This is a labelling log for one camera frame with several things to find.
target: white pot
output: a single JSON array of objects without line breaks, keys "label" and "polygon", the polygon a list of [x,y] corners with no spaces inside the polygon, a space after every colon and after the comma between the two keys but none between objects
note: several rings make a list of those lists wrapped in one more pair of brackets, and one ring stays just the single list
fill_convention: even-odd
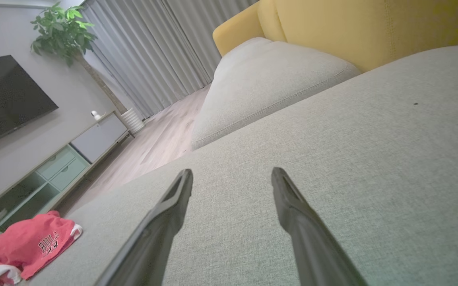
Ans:
[{"label": "white pot", "polygon": [[136,134],[144,128],[144,122],[139,119],[133,108],[127,110],[127,112],[123,113],[121,116],[130,127],[132,133]]}]

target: armrest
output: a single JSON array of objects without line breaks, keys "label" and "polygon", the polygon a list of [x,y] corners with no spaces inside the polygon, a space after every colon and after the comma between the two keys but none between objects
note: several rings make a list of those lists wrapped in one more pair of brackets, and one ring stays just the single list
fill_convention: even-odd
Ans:
[{"label": "armrest", "polygon": [[213,31],[213,40],[222,56],[246,40],[265,37],[259,22],[258,5],[259,2],[241,11]]}]

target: tv stand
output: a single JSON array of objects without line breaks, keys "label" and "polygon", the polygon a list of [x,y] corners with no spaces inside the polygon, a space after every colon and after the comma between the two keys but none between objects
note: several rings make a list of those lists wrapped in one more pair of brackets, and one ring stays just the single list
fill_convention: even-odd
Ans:
[{"label": "tv stand", "polygon": [[131,135],[114,112],[102,116],[0,194],[0,231],[55,209],[113,148]]}]

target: plant stem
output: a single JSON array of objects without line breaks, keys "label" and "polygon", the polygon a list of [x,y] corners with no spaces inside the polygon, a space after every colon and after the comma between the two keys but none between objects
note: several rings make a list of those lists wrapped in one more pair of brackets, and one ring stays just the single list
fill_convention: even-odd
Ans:
[{"label": "plant stem", "polygon": [[121,101],[114,95],[113,91],[105,84],[105,81],[103,81],[102,78],[98,75],[98,72],[91,67],[91,65],[84,59],[82,54],[79,52],[75,54],[75,60],[77,60],[82,67],[89,73],[89,75],[95,80],[95,82],[98,84],[98,86],[105,92],[107,97],[113,102],[113,104],[116,106],[116,109],[120,112],[120,114],[124,114],[127,112],[126,107],[121,103]]}]

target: sofa backrest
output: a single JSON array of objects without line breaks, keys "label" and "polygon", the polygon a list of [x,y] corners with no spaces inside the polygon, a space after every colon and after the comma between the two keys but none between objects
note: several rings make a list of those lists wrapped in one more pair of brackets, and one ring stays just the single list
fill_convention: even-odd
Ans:
[{"label": "sofa backrest", "polygon": [[458,45],[458,0],[260,0],[248,9],[266,38],[332,54],[362,72]]}]

